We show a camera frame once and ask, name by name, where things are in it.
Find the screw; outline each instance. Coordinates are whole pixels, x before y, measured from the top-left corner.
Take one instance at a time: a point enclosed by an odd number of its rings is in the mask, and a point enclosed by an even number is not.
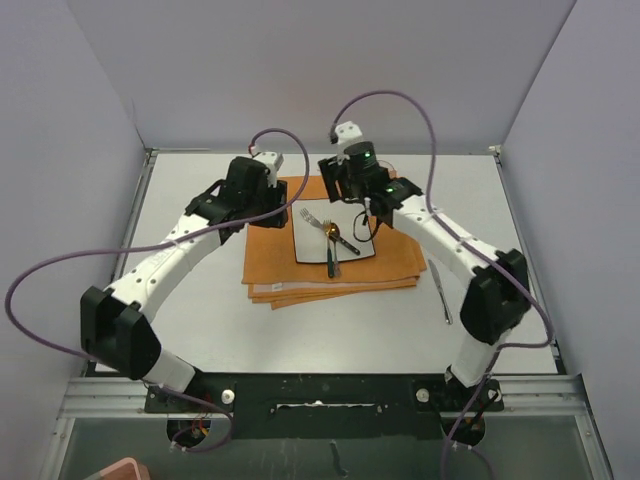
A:
[[[487,392],[487,395],[489,395],[489,398],[493,398],[496,396],[496,394],[498,395],[498,398],[495,399],[496,402],[499,402],[500,400],[502,400],[502,393],[500,392],[500,390],[489,390]]]
[[[427,403],[429,401],[429,390],[421,388],[416,392],[416,398],[420,403]]]
[[[235,398],[236,398],[236,394],[233,393],[233,390],[227,389],[224,392],[222,392],[222,403],[224,403],[225,405],[232,404]]]

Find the red object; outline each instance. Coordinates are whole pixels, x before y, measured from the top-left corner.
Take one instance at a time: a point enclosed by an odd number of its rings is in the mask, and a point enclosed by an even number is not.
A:
[[[123,458],[85,480],[151,480],[149,470],[134,458]]]

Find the orange cloth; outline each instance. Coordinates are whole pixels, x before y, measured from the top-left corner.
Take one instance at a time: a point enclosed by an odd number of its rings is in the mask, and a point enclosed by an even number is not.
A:
[[[300,188],[302,177],[285,177],[289,198]],[[327,198],[322,177],[309,177],[301,200]],[[297,263],[293,239],[293,222],[289,209],[289,222],[282,229],[249,226],[245,250],[244,275],[242,283],[249,285],[249,297],[256,302],[272,303],[272,308],[287,306],[295,301],[312,301],[361,291],[402,288],[416,284],[420,272],[427,265],[420,246],[401,232],[383,225],[380,227],[373,257],[343,262],[340,264],[342,276],[329,279],[325,264]],[[400,286],[383,286],[381,282],[404,281]],[[253,284],[273,285],[281,282],[312,283],[370,283],[371,285],[296,288],[273,292],[254,292]]]
[[[418,284],[418,281],[415,279],[407,279],[407,280],[398,280],[394,287],[386,287],[384,290],[393,290],[395,288],[409,288],[415,287]],[[335,297],[344,297],[345,295],[352,295],[354,293],[359,292],[343,292],[343,293],[332,293],[325,295],[306,295],[302,297],[291,297],[283,300],[274,300],[271,302],[271,310],[277,310],[278,308],[290,307],[291,305],[298,305],[300,303],[307,302],[315,302],[317,300],[325,300],[327,298],[335,298]]]

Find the white connector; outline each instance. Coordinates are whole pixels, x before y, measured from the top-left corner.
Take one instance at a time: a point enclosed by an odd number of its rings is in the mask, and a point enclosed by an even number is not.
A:
[[[275,187],[278,184],[278,170],[284,163],[284,155],[277,152],[261,152],[254,160],[264,163],[269,169],[269,186]]]
[[[353,122],[345,122],[336,126],[335,133],[338,137],[338,154],[344,153],[344,150],[356,143],[364,141],[364,135],[360,127]]]

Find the butter knife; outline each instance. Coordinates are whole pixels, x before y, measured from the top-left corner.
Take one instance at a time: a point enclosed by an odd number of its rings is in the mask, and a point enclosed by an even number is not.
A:
[[[442,288],[442,281],[440,280],[438,267],[436,267],[436,264],[433,263],[431,259],[427,259],[427,263],[429,264],[429,270],[431,270],[433,282],[436,284],[436,290],[438,290],[438,294],[440,295],[440,300],[442,300],[442,308],[444,308],[444,319],[447,322],[447,325],[451,325],[453,323],[453,317],[451,316],[451,310],[449,310],[447,299],[444,296],[444,288]]]

